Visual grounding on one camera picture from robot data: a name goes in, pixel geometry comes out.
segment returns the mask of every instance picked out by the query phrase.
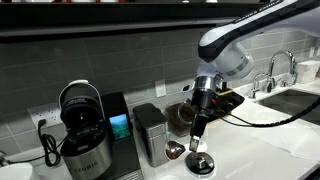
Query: gray tile wall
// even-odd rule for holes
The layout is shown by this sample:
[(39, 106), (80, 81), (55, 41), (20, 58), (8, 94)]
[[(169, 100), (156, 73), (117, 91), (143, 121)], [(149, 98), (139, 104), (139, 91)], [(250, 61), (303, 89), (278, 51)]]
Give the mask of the gray tile wall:
[[(185, 29), (93, 38), (0, 44), (0, 149), (8, 154), (40, 145), (27, 108), (57, 101), (71, 80), (85, 78), (101, 93), (123, 91), (129, 110), (151, 102), (163, 109), (180, 102), (181, 87), (196, 76), (197, 43), (208, 29)], [(255, 66), (238, 87), (266, 72), (271, 56), (280, 49), (292, 51), (299, 62), (308, 59), (317, 39), (292, 29), (273, 30), (242, 42)], [(276, 62), (275, 74), (288, 62)], [(167, 96), (156, 98), (154, 82), (165, 79)], [(46, 130), (57, 140), (64, 125)]]

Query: display screen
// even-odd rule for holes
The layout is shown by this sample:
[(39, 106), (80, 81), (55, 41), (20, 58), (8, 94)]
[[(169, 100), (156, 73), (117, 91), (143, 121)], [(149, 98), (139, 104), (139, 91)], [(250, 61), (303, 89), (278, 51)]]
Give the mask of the display screen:
[(131, 135), (126, 114), (110, 118), (114, 139), (122, 139)]

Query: robotic arm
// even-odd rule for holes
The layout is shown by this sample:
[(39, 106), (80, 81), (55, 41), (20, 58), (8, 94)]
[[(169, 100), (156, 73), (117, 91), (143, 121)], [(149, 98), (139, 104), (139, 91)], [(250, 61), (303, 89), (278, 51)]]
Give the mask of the robotic arm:
[(290, 27), (320, 37), (320, 0), (275, 0), (235, 21), (208, 31), (199, 42), (202, 61), (192, 86), (191, 105), (196, 111), (190, 130), (191, 151), (197, 152), (201, 136), (214, 111), (219, 83), (245, 77), (253, 68), (253, 59), (239, 43), (267, 30)]

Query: dark cabinet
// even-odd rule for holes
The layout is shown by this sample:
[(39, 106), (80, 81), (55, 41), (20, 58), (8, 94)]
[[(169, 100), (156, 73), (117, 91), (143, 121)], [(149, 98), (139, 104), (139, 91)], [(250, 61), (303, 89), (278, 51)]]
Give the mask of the dark cabinet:
[(0, 37), (214, 27), (265, 4), (195, 1), (198, 3), (0, 3)]

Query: espresso machine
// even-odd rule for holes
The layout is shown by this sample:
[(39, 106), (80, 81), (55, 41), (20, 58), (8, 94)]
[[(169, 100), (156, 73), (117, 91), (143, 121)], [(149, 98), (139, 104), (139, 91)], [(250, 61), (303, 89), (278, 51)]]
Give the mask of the espresso machine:
[(77, 80), (61, 91), (59, 106), (68, 133), (61, 155), (74, 180), (143, 180), (122, 92), (101, 96)]

